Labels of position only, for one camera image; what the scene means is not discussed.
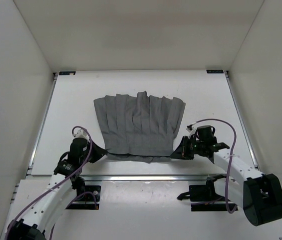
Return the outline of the grey pleated skirt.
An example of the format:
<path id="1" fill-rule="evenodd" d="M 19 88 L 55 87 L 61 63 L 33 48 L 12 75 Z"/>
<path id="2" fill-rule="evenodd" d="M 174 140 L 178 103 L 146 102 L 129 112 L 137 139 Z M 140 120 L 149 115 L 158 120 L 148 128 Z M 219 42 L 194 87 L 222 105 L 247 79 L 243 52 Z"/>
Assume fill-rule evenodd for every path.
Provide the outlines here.
<path id="1" fill-rule="evenodd" d="M 139 92 L 94 100 L 107 156 L 116 161 L 169 162 L 186 104 Z"/>

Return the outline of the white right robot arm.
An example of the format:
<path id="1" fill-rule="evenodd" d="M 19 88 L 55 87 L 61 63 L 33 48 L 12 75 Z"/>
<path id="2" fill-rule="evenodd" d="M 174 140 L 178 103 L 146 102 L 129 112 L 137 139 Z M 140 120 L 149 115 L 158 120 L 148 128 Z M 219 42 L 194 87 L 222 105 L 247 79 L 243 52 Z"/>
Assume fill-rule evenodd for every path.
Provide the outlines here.
<path id="1" fill-rule="evenodd" d="M 225 173 L 207 177 L 204 185 L 190 185 L 177 199 L 190 200 L 194 211 L 237 211 L 242 208 L 247 220 L 260 226 L 282 219 L 282 187 L 274 174 L 265 174 L 247 165 L 234 148 L 215 137 L 210 125 L 198 127 L 184 136 L 171 158 L 193 160 L 194 156 L 208 158 Z"/>

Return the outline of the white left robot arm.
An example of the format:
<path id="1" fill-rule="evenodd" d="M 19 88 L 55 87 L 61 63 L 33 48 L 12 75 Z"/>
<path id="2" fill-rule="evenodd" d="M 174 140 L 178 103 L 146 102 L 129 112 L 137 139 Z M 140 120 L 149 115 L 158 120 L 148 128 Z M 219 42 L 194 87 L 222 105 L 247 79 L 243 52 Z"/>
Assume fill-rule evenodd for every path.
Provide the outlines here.
<path id="1" fill-rule="evenodd" d="M 92 202 L 98 209 L 96 195 L 88 191 L 80 177 L 86 163 L 95 163 L 107 151 L 84 137 L 74 138 L 69 151 L 59 159 L 45 192 L 29 203 L 9 223 L 6 240 L 44 240 L 52 233 L 58 218 L 75 201 Z"/>

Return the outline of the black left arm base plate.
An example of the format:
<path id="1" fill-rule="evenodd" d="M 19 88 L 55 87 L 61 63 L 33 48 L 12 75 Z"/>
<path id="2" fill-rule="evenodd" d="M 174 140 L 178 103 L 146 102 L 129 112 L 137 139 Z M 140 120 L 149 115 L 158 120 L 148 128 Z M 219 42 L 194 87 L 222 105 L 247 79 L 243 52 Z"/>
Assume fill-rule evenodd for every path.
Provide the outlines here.
<path id="1" fill-rule="evenodd" d="M 79 177 L 74 182 L 76 197 L 66 207 L 67 210 L 99 210 L 101 183 L 91 183 Z"/>

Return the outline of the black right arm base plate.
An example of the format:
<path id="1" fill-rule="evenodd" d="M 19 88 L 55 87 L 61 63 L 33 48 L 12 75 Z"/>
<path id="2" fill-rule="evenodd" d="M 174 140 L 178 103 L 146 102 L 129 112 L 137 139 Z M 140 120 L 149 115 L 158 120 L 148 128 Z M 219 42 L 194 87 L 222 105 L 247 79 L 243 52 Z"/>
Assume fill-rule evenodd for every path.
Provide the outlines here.
<path id="1" fill-rule="evenodd" d="M 188 180 L 188 190 L 180 193 L 177 200 L 189 200 L 192 212 L 226 212 L 225 197 L 215 192 L 215 183 L 225 179 L 225 174 L 217 174 Z"/>

